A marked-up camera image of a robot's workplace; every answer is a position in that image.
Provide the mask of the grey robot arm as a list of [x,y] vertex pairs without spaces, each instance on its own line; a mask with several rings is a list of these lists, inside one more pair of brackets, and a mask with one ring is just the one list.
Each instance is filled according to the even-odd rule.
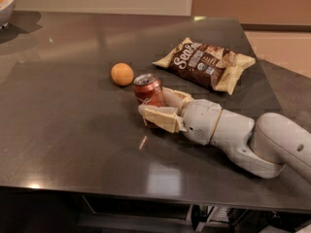
[[206,99],[165,88],[164,107],[144,101],[143,119],[190,141],[222,150],[237,166],[265,179],[289,166],[311,182],[311,134],[285,116],[266,113],[258,119],[223,109]]

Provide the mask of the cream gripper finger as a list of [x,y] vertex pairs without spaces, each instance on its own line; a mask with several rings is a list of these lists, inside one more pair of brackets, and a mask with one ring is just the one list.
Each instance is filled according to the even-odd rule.
[[187,131],[184,120],[178,115],[177,108],[142,104],[138,107],[138,112],[143,119],[167,132],[178,133]]
[[168,87],[162,89],[165,103],[168,107],[173,107],[177,109],[177,114],[179,115],[184,107],[193,101],[190,94],[185,93],[180,90],[174,90]]

